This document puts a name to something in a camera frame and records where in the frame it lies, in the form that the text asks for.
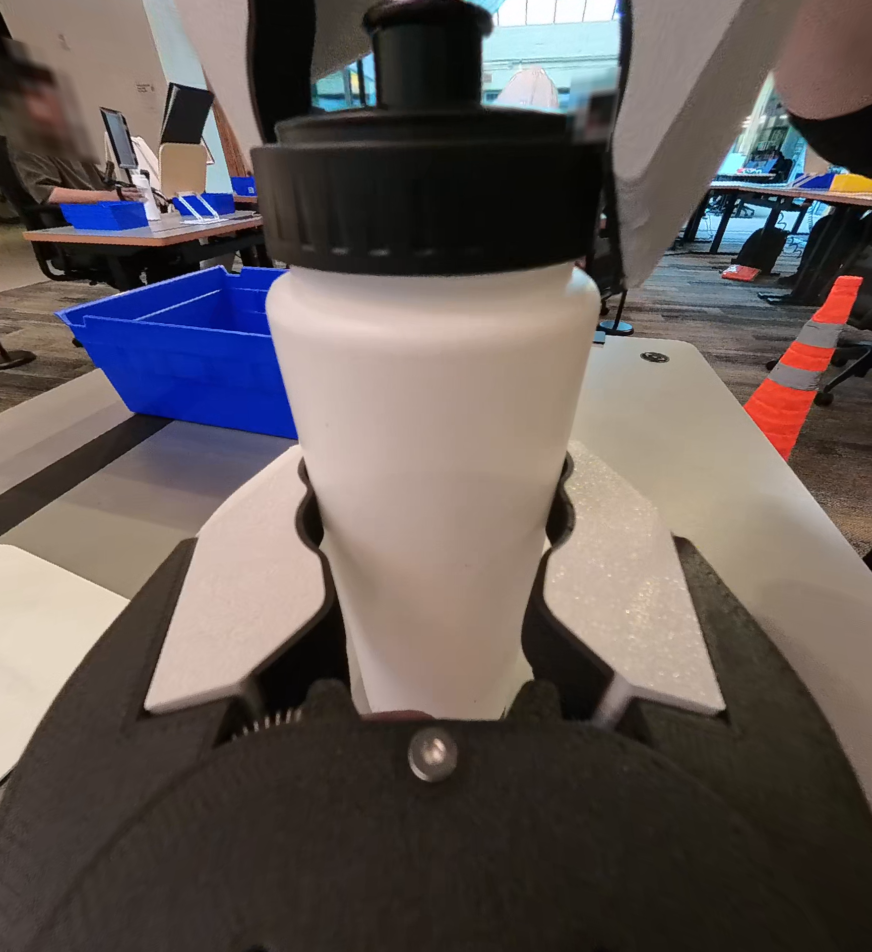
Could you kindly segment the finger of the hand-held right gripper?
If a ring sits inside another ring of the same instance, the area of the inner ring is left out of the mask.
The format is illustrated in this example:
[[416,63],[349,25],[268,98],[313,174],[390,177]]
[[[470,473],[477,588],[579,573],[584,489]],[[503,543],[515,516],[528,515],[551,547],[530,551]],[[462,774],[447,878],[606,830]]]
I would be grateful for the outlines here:
[[800,2],[620,2],[603,160],[600,289],[650,276],[706,194],[776,64]]
[[179,1],[185,31],[242,147],[311,110],[312,86],[371,52],[369,1]]

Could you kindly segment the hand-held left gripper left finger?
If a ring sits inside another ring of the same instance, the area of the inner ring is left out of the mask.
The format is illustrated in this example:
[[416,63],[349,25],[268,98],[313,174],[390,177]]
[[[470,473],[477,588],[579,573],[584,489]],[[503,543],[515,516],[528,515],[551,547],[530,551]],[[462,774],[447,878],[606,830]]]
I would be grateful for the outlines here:
[[250,688],[318,619],[330,583],[302,449],[239,486],[199,530],[144,699],[154,715]]

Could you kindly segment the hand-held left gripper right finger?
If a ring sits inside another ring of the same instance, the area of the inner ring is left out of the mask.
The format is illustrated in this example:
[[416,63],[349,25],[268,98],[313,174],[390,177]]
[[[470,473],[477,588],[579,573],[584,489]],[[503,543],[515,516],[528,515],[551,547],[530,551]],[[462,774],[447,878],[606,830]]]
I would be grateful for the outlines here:
[[672,534],[583,444],[568,446],[549,509],[525,659],[566,720],[616,725],[636,701],[726,710]]

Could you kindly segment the white bottle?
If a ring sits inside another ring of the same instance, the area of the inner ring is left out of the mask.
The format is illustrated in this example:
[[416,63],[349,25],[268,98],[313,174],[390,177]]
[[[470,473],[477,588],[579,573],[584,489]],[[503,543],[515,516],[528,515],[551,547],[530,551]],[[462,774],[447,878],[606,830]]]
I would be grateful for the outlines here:
[[373,712],[501,717],[592,347],[572,263],[476,276],[291,267],[274,339]]

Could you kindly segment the black bottle lid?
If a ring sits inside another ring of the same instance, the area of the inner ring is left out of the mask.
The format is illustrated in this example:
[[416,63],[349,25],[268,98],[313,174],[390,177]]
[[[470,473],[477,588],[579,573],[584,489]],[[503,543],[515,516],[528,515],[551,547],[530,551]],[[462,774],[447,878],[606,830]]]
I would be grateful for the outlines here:
[[490,13],[381,2],[363,17],[373,107],[287,117],[251,162],[272,258],[386,277],[572,263],[595,236],[608,130],[485,105]]

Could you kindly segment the person's right hand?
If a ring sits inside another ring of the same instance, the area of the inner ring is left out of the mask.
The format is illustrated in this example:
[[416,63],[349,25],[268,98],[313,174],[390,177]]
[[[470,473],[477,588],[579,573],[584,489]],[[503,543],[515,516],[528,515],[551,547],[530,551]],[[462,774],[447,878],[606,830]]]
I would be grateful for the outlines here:
[[563,113],[570,90],[570,73],[554,66],[494,66],[483,80],[486,104],[504,109]]

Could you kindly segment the wooden top desk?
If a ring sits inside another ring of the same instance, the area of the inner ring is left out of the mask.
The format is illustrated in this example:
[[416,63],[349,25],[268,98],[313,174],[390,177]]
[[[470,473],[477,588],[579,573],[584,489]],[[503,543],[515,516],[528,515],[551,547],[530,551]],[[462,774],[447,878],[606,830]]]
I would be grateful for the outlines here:
[[125,292],[236,255],[243,266],[273,268],[263,220],[251,211],[219,217],[166,215],[144,228],[83,230],[71,225],[23,234],[42,273],[56,282],[86,282]]
[[814,206],[827,206],[832,212],[827,216],[831,225],[823,233],[823,241],[817,244],[811,254],[801,257],[802,273],[786,295],[762,294],[768,303],[786,303],[790,305],[808,305],[819,300],[827,284],[824,277],[834,257],[835,245],[843,239],[854,223],[863,220],[864,214],[872,208],[872,185],[866,191],[844,191],[837,188],[819,189],[796,185],[776,185],[739,181],[714,181],[706,191],[704,198],[687,221],[677,244],[693,243],[704,218],[704,214],[715,196],[724,197],[724,206],[716,232],[709,244],[708,253],[716,254],[720,250],[728,224],[735,208],[741,203],[749,203],[768,209],[766,227],[773,228],[781,215],[787,211],[798,213],[800,223],[806,213]]

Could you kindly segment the small blue plastic bin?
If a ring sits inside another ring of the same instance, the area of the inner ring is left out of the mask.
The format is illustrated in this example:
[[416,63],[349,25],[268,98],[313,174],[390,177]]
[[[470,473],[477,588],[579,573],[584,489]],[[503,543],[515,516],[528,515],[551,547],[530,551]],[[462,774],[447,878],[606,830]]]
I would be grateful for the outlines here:
[[112,233],[148,227],[145,207],[139,202],[62,203],[59,209],[66,222],[79,231]]
[[218,220],[236,213],[236,203],[230,192],[185,193],[173,196],[171,204],[181,219]]

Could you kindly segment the black backpack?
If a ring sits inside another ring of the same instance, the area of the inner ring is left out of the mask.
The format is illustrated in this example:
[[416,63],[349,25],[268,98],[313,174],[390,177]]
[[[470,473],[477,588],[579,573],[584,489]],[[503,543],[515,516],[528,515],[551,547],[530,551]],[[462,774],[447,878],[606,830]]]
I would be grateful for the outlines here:
[[731,265],[753,268],[759,277],[769,275],[783,253],[789,231],[777,226],[764,226],[753,232],[731,259]]

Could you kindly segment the black round base pole stand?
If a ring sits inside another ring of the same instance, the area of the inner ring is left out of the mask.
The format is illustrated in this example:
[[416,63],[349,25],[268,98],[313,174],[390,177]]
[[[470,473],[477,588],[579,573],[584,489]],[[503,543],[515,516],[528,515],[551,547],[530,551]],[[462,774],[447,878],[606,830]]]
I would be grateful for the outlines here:
[[617,306],[613,313],[613,316],[609,318],[608,316],[608,299],[605,299],[602,304],[602,317],[604,320],[599,322],[598,332],[605,336],[620,336],[620,337],[630,337],[634,333],[634,327],[632,324],[623,319],[623,311],[627,298],[627,290],[624,290],[618,296]]

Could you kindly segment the orange traffic cone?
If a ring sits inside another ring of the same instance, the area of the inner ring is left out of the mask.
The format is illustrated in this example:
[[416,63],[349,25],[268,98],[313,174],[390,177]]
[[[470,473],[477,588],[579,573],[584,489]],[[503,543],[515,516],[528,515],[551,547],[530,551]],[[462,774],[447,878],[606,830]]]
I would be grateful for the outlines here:
[[862,283],[861,277],[851,275],[835,280],[823,304],[744,405],[785,461],[807,421]]

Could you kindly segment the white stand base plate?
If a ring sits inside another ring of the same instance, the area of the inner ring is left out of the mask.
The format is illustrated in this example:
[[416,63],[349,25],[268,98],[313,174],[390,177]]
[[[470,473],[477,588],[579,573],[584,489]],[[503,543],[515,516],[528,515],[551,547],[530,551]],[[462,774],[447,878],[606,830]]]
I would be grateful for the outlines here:
[[0,782],[126,597],[0,544]]

